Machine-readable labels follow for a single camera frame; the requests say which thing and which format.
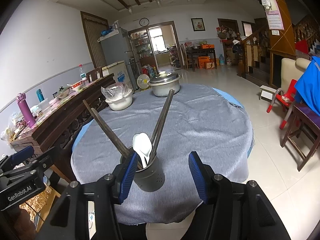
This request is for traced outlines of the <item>grey metal utensil holder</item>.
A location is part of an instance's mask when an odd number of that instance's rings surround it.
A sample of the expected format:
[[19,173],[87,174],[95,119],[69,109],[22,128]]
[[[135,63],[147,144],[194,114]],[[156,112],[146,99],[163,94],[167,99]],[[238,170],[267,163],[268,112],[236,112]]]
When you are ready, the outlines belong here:
[[146,168],[136,170],[133,181],[145,192],[157,191],[164,185],[165,174],[157,156]]

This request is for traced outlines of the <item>white ceramic spoon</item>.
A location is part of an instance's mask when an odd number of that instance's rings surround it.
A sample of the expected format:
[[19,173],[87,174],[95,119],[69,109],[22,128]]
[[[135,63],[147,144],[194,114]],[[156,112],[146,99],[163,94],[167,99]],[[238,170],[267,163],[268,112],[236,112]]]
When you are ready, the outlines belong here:
[[144,153],[140,150],[140,139],[139,139],[139,134],[135,134],[132,139],[132,147],[134,151],[139,155],[142,163],[142,167],[146,168],[146,159]]
[[144,154],[146,164],[148,165],[150,161],[150,154],[152,151],[151,140],[146,133],[140,133],[138,135],[138,140],[139,140],[139,149]]

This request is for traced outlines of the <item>dark carved wooden sideboard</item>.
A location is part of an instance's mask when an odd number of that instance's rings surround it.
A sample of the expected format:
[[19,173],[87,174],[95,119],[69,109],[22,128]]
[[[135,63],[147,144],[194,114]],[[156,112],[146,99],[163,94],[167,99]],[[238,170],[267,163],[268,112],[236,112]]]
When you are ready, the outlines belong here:
[[72,146],[82,126],[92,120],[92,116],[83,104],[100,111],[108,106],[101,93],[101,87],[115,83],[114,75],[102,77],[89,83],[82,91],[72,95],[70,99],[61,103],[55,110],[48,114],[32,129],[25,129],[10,144],[15,151],[20,151],[27,146],[32,146],[35,159],[51,147],[56,147],[56,154],[52,169],[57,175],[67,182],[75,180],[71,168]]

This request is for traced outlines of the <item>grey table cloth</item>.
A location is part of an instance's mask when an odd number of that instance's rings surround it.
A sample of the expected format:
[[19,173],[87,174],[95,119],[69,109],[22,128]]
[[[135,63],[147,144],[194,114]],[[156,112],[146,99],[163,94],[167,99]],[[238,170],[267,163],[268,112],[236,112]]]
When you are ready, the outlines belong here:
[[[171,102],[157,148],[164,185],[155,192],[144,192],[133,183],[128,198],[116,206],[118,222],[180,222],[195,210],[201,200],[188,167],[191,151],[230,181],[242,183],[248,178],[252,124],[243,105],[221,93],[205,85],[181,85]],[[130,147],[135,134],[152,135],[164,103],[165,98],[146,90],[134,94],[127,109],[105,108],[99,114]],[[71,167],[81,184],[97,181],[120,163],[120,153],[94,120],[80,138],[72,152]]]

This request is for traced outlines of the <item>purple thermos bottle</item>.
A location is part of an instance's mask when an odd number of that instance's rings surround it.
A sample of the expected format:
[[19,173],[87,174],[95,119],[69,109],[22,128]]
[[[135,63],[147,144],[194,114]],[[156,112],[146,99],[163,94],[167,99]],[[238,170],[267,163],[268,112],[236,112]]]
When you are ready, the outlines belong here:
[[32,128],[36,124],[36,120],[27,104],[25,93],[17,94],[16,101],[27,125]]

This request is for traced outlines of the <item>teal water bottle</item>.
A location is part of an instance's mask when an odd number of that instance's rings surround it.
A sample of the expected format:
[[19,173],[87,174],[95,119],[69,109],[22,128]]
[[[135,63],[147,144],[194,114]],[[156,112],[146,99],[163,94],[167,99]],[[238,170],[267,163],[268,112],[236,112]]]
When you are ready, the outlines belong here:
[[39,102],[44,101],[44,96],[43,96],[42,91],[40,89],[38,89],[36,91],[36,95],[37,95],[37,98],[38,98]]

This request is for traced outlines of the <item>white bowl with plastic bag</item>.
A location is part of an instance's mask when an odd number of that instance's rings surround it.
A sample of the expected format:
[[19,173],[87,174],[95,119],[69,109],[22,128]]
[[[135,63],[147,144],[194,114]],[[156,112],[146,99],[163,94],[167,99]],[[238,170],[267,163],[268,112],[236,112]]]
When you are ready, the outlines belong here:
[[123,82],[116,82],[106,88],[101,87],[101,93],[113,111],[124,110],[133,102],[133,89]]

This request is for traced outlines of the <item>blue round table cover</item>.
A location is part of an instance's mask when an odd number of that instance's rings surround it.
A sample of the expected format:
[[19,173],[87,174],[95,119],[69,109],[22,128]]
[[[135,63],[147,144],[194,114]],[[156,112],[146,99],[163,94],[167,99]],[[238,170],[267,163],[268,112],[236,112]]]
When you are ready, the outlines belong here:
[[[217,93],[219,93],[224,99],[226,99],[230,104],[234,105],[235,107],[242,108],[242,109],[245,108],[238,100],[236,100],[236,98],[234,98],[230,94],[224,92],[223,90],[219,90],[219,89],[214,88],[214,87],[213,87],[213,90],[215,90]],[[75,147],[80,142],[81,138],[84,136],[84,134],[86,133],[86,131],[88,130],[88,128],[89,128],[89,126],[91,125],[92,122],[93,122],[93,120],[91,120],[89,122],[86,122],[82,126],[82,128],[80,129],[79,134],[75,138],[74,144],[72,146],[72,152],[74,151]]]

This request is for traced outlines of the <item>metal pot with lid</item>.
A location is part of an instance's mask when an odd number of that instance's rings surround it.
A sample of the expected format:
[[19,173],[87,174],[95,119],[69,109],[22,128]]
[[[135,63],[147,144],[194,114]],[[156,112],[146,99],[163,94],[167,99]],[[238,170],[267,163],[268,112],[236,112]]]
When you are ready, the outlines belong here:
[[166,97],[172,89],[175,94],[180,91],[180,78],[177,72],[161,71],[150,79],[148,85],[155,96]]

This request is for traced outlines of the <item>white chest freezer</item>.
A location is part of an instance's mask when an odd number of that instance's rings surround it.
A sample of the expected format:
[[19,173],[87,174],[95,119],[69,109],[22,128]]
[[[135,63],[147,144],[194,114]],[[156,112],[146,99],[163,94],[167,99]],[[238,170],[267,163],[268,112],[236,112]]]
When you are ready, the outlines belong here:
[[130,76],[127,72],[127,67],[124,61],[118,61],[118,62],[112,63],[108,66],[102,67],[101,69],[103,72],[103,76],[113,74],[114,75],[113,78],[116,82],[124,82],[130,88],[133,88],[130,80]]

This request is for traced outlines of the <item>small white step stool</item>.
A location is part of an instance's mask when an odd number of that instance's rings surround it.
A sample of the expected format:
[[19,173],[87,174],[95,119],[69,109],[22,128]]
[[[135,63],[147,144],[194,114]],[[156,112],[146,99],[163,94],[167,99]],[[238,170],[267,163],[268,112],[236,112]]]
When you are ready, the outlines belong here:
[[260,86],[260,100],[264,99],[264,100],[272,100],[274,94],[276,93],[276,89],[268,87],[266,85],[262,85]]

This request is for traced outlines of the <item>dark wooden chair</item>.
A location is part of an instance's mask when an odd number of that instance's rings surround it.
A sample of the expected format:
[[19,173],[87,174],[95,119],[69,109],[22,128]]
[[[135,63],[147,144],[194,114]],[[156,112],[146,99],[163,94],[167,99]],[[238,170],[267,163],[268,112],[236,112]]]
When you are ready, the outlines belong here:
[[[319,148],[319,115],[306,104],[297,103],[293,106],[292,117],[293,119],[289,123],[280,145],[284,147],[289,142],[296,150],[302,159],[302,163],[297,167],[297,170],[300,172]],[[312,142],[312,147],[307,155],[303,153],[298,144],[293,140],[293,137],[298,138],[302,133]]]

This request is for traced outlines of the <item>red plastic child chair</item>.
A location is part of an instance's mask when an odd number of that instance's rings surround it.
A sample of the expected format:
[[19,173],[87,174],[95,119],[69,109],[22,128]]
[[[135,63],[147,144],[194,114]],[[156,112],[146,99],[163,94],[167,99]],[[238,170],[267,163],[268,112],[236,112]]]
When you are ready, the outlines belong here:
[[279,129],[284,129],[285,125],[287,124],[289,117],[292,113],[294,104],[295,104],[295,95],[296,95],[296,89],[295,84],[297,80],[292,79],[287,91],[284,93],[284,90],[282,88],[278,88],[275,92],[275,94],[272,97],[272,101],[268,106],[267,113],[270,113],[270,111],[273,108],[273,105],[276,101],[279,101],[282,105],[283,111],[287,111],[285,118],[281,122]]

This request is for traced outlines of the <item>grey refrigerator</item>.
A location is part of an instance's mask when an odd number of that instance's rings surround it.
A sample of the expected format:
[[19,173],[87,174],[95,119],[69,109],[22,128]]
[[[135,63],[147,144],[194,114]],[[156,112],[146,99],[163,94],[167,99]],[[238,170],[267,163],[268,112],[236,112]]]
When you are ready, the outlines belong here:
[[114,29],[98,39],[105,56],[106,66],[124,61],[130,76],[132,89],[137,90],[137,78],[141,74],[141,64],[128,32],[123,28]]

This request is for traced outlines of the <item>blue jacket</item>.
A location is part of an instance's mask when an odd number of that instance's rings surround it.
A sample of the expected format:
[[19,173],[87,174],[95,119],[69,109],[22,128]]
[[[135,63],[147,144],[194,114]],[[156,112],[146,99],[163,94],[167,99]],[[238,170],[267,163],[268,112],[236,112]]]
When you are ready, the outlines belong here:
[[304,74],[295,84],[296,103],[305,103],[317,115],[320,110],[319,57],[313,56]]

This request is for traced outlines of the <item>beige sofa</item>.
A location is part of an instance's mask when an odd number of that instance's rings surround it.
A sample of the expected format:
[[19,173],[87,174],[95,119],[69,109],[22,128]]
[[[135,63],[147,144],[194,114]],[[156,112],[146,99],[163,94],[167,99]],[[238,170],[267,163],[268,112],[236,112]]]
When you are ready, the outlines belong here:
[[287,91],[289,88],[291,80],[298,80],[308,65],[310,64],[310,60],[304,58],[297,58],[296,60],[283,58],[281,60],[281,88],[284,91]]

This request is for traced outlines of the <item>framed wall picture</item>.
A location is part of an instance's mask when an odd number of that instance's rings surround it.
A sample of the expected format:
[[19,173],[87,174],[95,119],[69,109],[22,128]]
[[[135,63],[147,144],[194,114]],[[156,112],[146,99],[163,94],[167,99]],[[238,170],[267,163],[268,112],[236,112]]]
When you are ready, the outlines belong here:
[[205,31],[203,18],[192,18],[191,23],[193,26],[193,31]]

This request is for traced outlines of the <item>round wall clock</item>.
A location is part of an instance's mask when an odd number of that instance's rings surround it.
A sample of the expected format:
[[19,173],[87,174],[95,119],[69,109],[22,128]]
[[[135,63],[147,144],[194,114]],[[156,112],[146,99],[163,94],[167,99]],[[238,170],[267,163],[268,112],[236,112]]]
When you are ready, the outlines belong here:
[[141,26],[141,27],[147,27],[148,25],[150,24],[150,21],[149,21],[149,19],[148,18],[141,18],[140,20],[139,20],[139,25]]

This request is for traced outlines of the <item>wall calendar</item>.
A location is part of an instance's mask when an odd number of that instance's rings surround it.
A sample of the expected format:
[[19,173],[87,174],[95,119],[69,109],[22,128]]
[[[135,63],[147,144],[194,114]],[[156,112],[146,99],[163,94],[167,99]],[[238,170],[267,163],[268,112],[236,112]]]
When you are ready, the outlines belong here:
[[283,20],[276,0],[261,0],[270,30],[284,30]]

